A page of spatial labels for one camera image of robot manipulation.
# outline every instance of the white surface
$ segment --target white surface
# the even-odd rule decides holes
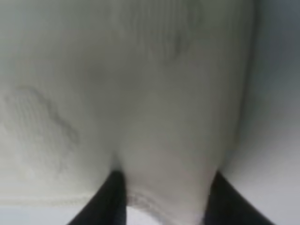
[[[300,2],[262,0],[258,46],[238,150],[224,169],[276,225],[298,225]]]
[[[0,203],[83,205],[116,156],[135,204],[198,224],[233,143],[251,7],[0,1]]]
[[[0,207],[0,224],[5,225],[67,225],[79,212],[76,207]],[[127,207],[127,225],[161,225],[148,214]]]

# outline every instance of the white fabric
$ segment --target white fabric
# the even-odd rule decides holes
[[[231,184],[276,225],[296,225],[300,202],[300,2],[260,1],[260,28]]]
[[[233,142],[240,0],[0,2],[0,203],[84,203],[114,157],[129,204],[198,224]]]

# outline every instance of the white garment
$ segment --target white garment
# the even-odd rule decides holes
[[[83,206],[117,157],[129,204],[198,224],[233,142],[251,8],[0,2],[0,204]]]

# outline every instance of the textured fabric pattern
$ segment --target textured fabric pattern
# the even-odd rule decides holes
[[[158,61],[175,59],[199,35],[198,0],[113,0],[119,31]]]
[[[0,204],[83,206],[117,156],[131,206],[199,224],[234,141],[251,13],[240,0],[1,1]]]

